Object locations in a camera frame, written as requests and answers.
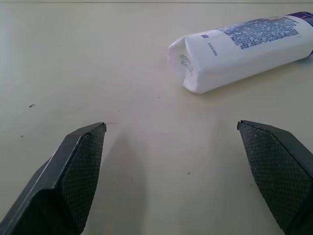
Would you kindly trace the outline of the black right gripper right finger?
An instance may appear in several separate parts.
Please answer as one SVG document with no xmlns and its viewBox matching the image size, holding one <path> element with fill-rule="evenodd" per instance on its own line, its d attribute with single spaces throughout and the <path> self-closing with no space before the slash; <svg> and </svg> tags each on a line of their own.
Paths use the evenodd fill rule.
<svg viewBox="0 0 313 235">
<path fill-rule="evenodd" d="M 313 235 L 313 153 L 292 133 L 237 124 L 254 181 L 285 235 Z"/>
</svg>

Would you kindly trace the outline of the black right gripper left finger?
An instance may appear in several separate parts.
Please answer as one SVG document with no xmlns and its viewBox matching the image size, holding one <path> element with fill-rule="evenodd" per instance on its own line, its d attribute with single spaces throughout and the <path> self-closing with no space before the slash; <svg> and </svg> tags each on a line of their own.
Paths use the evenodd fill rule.
<svg viewBox="0 0 313 235">
<path fill-rule="evenodd" d="M 0 222 L 0 235 L 81 235 L 98 184 L 106 130 L 99 122 L 66 135 Z"/>
</svg>

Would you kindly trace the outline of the white squeeze tube blue print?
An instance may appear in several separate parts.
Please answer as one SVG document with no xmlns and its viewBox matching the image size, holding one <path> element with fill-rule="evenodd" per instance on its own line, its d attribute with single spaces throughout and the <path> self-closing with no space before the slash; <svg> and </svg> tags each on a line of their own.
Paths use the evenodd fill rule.
<svg viewBox="0 0 313 235">
<path fill-rule="evenodd" d="M 169 46 L 168 61 L 188 91 L 202 94 L 313 54 L 313 13 L 261 18 Z"/>
</svg>

